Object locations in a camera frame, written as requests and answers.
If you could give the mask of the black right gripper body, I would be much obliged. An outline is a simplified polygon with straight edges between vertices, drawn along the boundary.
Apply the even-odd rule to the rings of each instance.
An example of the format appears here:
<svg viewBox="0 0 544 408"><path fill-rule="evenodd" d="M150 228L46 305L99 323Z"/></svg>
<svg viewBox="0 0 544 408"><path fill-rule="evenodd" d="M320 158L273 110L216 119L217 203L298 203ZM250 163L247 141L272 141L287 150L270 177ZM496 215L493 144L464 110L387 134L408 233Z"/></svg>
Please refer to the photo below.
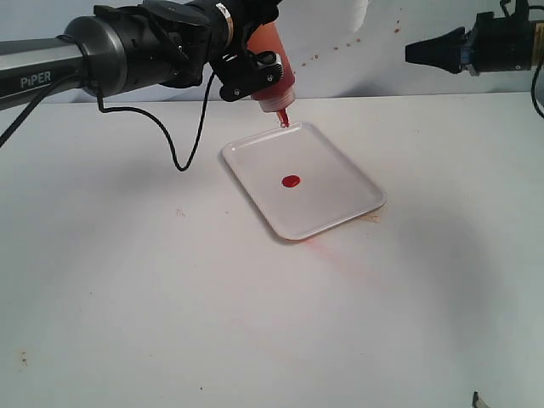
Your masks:
<svg viewBox="0 0 544 408"><path fill-rule="evenodd" d="M461 47L461 69L477 77L488 72L530 71L543 58L543 6L517 1L512 12L477 14Z"/></svg>

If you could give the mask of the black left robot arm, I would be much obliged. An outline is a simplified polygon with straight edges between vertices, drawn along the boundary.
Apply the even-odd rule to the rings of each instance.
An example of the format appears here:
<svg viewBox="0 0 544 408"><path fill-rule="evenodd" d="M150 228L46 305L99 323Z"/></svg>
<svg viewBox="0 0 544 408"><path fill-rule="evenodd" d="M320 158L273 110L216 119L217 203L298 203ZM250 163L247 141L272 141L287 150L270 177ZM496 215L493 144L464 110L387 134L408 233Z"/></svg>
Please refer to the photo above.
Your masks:
<svg viewBox="0 0 544 408"><path fill-rule="evenodd" d="M267 46L248 49L250 36L279 15L276 1L144 1L97 5L55 38L2 42L1 107L31 101L62 80L59 92L84 88L105 97L160 84L201 85L210 65L237 101L278 83L285 62Z"/></svg>

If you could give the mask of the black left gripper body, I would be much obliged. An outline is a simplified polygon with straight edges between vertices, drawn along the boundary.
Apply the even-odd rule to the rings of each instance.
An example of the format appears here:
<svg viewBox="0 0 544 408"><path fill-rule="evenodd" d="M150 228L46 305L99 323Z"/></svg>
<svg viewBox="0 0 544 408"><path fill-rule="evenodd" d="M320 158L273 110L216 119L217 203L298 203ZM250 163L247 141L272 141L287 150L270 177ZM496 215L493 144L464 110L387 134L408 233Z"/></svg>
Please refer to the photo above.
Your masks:
<svg viewBox="0 0 544 408"><path fill-rule="evenodd" d="M162 85L192 88L204 65L245 53L250 36L279 15L277 1L144 1L140 7L173 53L174 73Z"/></svg>

